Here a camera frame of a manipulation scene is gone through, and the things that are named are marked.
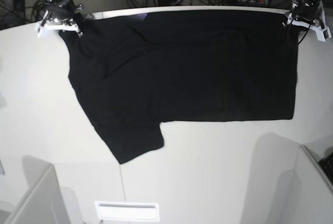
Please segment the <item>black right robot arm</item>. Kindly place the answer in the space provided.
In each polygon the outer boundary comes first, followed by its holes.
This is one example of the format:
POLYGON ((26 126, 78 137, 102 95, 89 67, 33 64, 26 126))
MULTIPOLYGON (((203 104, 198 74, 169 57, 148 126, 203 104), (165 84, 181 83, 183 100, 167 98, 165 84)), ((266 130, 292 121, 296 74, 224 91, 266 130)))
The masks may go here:
POLYGON ((44 16, 35 26, 37 36, 41 37, 48 31, 72 31, 79 37, 83 35, 79 27, 79 12, 83 5, 76 5, 73 0, 46 0, 42 9, 44 16))

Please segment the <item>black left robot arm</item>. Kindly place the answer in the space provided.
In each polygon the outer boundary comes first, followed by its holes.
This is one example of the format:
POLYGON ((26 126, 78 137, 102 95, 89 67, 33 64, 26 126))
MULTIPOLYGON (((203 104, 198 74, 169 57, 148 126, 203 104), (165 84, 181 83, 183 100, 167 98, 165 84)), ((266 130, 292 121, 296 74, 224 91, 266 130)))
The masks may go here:
POLYGON ((323 33, 329 29, 325 22, 323 0, 292 0, 286 18, 285 27, 294 25, 323 33))

